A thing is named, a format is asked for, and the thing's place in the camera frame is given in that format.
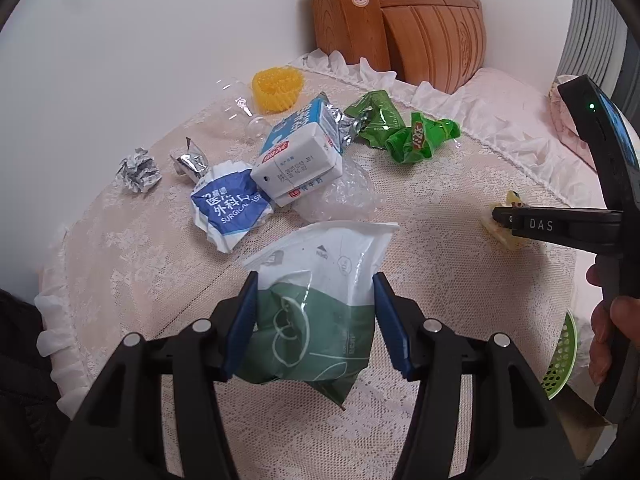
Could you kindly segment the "person right hand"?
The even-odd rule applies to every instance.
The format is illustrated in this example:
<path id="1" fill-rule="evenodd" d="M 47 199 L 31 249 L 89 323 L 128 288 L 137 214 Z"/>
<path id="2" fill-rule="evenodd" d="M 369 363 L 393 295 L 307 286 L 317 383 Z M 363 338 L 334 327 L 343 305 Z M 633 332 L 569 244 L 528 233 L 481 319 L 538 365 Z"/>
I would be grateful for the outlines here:
<path id="1" fill-rule="evenodd" d="M 611 341 L 617 328 L 636 348 L 640 342 L 640 301 L 620 296 L 605 307 L 601 301 L 591 315 L 593 340 L 589 350 L 589 376 L 596 386 L 604 382 L 612 365 Z"/>

